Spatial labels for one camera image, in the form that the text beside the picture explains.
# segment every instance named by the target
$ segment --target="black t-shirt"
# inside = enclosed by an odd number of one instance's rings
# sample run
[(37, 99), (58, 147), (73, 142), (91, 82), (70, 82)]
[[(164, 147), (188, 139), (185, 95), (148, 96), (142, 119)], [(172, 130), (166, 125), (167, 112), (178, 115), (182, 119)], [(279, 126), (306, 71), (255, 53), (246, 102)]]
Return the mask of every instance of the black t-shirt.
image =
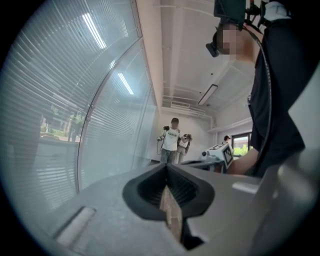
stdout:
[[(265, 154), (257, 166), (257, 177), (262, 177), (269, 166), (280, 164), (305, 147), (288, 110), (308, 84), (319, 60), (308, 44), (310, 40), (296, 29), (290, 19), (277, 20), (264, 31), (262, 46), (272, 84), (272, 126)], [(268, 82), (261, 52), (255, 63), (250, 103), (253, 119), (250, 144), (260, 151), (269, 115)]]

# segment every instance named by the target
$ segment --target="window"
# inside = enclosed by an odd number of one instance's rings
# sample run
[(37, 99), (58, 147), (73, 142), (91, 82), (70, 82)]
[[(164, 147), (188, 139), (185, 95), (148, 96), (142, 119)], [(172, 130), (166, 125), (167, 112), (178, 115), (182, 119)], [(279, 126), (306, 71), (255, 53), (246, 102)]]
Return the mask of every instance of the window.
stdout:
[(251, 132), (242, 133), (232, 136), (232, 148), (234, 149), (233, 155), (235, 157), (244, 156), (249, 149), (252, 149), (250, 145)]

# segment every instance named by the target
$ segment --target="person in black shirt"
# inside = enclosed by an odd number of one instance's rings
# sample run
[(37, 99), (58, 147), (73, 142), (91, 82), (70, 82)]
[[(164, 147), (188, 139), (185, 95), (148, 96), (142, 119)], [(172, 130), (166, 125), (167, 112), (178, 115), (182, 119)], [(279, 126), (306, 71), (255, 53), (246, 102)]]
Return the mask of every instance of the person in black shirt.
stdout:
[(254, 166), (256, 176), (262, 177), (266, 169), (282, 163), (293, 153), (302, 150), (304, 142), (291, 120), (288, 110), (306, 87), (319, 56), (312, 52), (311, 38), (303, 36), (290, 17), (273, 20), (264, 35), (244, 25), (260, 42), (270, 68), (272, 87), (272, 122), (268, 143), (261, 161), (255, 166), (268, 127), (268, 81), (266, 67), (258, 44), (250, 34), (239, 31), (233, 24), (221, 24), (217, 28), (217, 47), (223, 54), (239, 61), (255, 63), (254, 83), (248, 101), (253, 120), (250, 144), (253, 149), (233, 161), (229, 174), (244, 175)]

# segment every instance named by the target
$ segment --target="wall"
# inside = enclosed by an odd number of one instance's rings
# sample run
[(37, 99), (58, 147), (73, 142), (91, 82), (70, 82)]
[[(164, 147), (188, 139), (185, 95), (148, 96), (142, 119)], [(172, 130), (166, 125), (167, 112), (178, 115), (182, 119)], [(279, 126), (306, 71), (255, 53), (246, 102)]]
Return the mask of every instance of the wall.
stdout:
[(161, 11), (151, 0), (136, 0), (146, 57), (157, 106), (162, 106), (164, 68), (162, 58)]
[[(192, 142), (188, 154), (184, 157), (184, 161), (196, 160), (199, 158), (201, 152), (206, 150), (212, 145), (212, 135), (207, 131), (210, 128), (210, 122), (206, 119), (185, 117), (179, 114), (172, 114), (169, 112), (161, 112), (158, 120), (158, 136), (161, 135), (164, 126), (170, 126), (172, 118), (179, 119), (179, 129), (181, 134), (191, 134)], [(160, 152), (161, 143), (158, 144), (158, 150)], [(157, 155), (156, 148), (153, 150), (153, 159), (160, 160), (160, 155)]]
[(249, 91), (215, 116), (217, 127), (224, 127), (251, 117), (247, 103)]
[(227, 130), (223, 130), (223, 131), (218, 132), (217, 143), (218, 144), (222, 143), (224, 141), (224, 137), (226, 135), (229, 135), (231, 137), (232, 135), (251, 132), (252, 131), (252, 125), (253, 125), (253, 123), (251, 121), (251, 122), (248, 122), (246, 124), (243, 124), (243, 125), (231, 128), (231, 129), (227, 129)]

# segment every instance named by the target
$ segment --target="ceiling light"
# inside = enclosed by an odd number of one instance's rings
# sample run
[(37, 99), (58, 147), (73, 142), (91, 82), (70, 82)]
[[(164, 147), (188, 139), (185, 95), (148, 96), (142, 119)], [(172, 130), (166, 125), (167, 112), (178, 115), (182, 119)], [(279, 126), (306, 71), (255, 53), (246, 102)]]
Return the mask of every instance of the ceiling light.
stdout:
[(118, 73), (118, 76), (120, 77), (122, 83), (124, 84), (125, 88), (128, 90), (128, 92), (131, 94), (131, 95), (134, 95), (134, 92), (131, 90), (127, 80), (125, 79), (124, 75), (122, 73)]
[(209, 90), (207, 90), (206, 93), (202, 96), (202, 98), (198, 102), (198, 105), (203, 105), (210, 98), (210, 96), (215, 92), (216, 89), (218, 89), (218, 85), (212, 84)]
[(99, 35), (97, 28), (96, 28), (93, 20), (91, 19), (90, 14), (86, 13), (86, 14), (82, 15), (82, 18), (84, 19), (85, 24), (89, 28), (89, 30), (90, 30), (94, 40), (98, 44), (98, 46), (101, 49), (106, 48), (107, 46), (106, 46), (105, 42), (102, 40), (101, 36)]

